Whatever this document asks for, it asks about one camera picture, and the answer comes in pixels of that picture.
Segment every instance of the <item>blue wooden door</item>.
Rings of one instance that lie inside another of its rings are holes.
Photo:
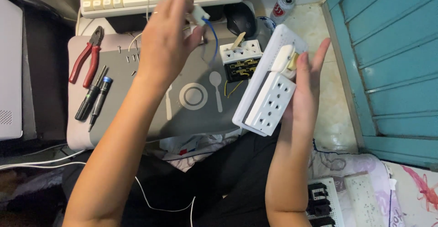
[[[438,164],[438,0],[327,0],[366,150]]]

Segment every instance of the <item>black screwdriver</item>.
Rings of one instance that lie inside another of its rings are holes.
[[[78,112],[76,113],[76,116],[74,119],[83,121],[87,119],[88,114],[91,111],[91,108],[93,107],[93,104],[96,100],[97,94],[99,93],[99,86],[102,82],[102,77],[105,74],[105,71],[107,70],[107,66],[104,65],[102,70],[99,73],[99,76],[97,76],[96,82],[94,85],[90,85],[87,95],[85,95],[84,101],[82,101],[81,106],[79,107]]]
[[[96,123],[96,119],[100,114],[100,110],[102,110],[103,103],[105,102],[105,98],[110,90],[111,83],[111,78],[103,77],[103,82],[102,86],[100,87],[99,95],[97,96],[96,105],[94,106],[93,113],[91,114],[90,128],[88,129],[88,132],[91,131],[94,123]]]

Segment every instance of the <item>red handle pliers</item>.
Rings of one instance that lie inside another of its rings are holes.
[[[72,84],[76,83],[78,79],[79,72],[81,71],[82,65],[85,60],[91,54],[91,62],[90,68],[88,69],[88,73],[85,77],[84,84],[82,85],[84,88],[88,88],[91,82],[94,79],[94,75],[96,74],[96,70],[99,64],[99,51],[100,51],[100,43],[103,39],[103,28],[98,26],[91,36],[90,42],[87,42],[87,46],[79,55],[78,59],[74,63],[73,70],[71,71],[70,78],[68,81]]]

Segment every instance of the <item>black mouse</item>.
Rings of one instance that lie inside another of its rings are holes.
[[[246,32],[244,38],[247,39],[257,31],[254,13],[245,3],[227,4],[223,12],[227,18],[227,28],[234,35]]]

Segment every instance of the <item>beer can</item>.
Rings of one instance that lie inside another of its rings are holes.
[[[276,25],[281,24],[292,12],[294,6],[295,0],[277,0],[269,18],[274,21]]]

